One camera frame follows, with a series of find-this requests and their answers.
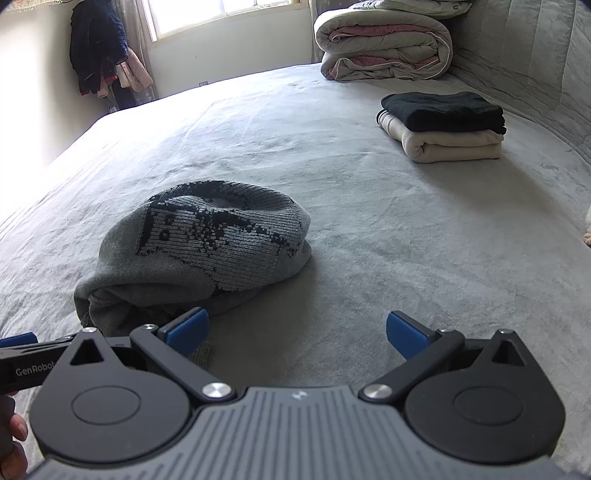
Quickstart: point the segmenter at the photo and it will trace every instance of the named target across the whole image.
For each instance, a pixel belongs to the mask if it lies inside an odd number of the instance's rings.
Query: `mattress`
[[[312,257],[212,319],[215,375],[237,388],[357,389],[403,361],[385,337],[392,309],[473,338],[508,326],[566,406],[557,461],[589,471],[589,165],[510,113],[498,160],[417,164],[375,122],[389,93],[466,89],[450,76],[330,82],[309,65],[102,118],[0,220],[1,335],[77,331],[76,282],[106,231],[154,193],[204,179],[259,184],[308,211]],[[18,394],[17,410],[33,396]],[[26,450],[40,460],[32,440]]]

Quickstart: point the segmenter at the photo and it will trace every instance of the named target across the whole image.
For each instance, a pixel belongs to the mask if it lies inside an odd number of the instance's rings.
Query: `blue gripper pad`
[[[391,312],[386,319],[386,337],[406,360],[410,360],[431,345],[435,332],[402,312]]]
[[[195,308],[163,326],[158,331],[158,338],[181,355],[189,356],[207,338],[208,333],[207,311]]]
[[[0,348],[7,346],[21,346],[29,343],[37,343],[37,336],[33,332],[23,333],[22,335],[15,335],[14,337],[6,337],[0,340]]]

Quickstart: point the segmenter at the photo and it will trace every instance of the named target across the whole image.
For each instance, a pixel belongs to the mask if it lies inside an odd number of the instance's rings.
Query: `finger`
[[[29,435],[27,422],[18,413],[15,413],[10,418],[10,433],[12,433],[12,436],[21,442],[24,442]]]
[[[14,442],[12,452],[2,461],[1,467],[5,480],[21,480],[26,475],[28,462],[20,443]]]

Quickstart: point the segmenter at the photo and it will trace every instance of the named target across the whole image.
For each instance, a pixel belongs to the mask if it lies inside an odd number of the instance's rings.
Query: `metal screw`
[[[205,385],[201,391],[209,398],[223,398],[232,393],[232,387],[222,382],[212,382]]]
[[[363,389],[363,394],[368,398],[382,400],[392,395],[392,388],[383,383],[373,383]]]

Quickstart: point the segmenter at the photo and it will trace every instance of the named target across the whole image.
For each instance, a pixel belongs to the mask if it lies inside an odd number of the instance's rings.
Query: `white wall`
[[[160,98],[200,82],[310,63],[310,9],[276,7],[222,18],[158,40],[148,54]]]
[[[98,118],[69,59],[76,2],[0,14],[0,194],[39,173]]]

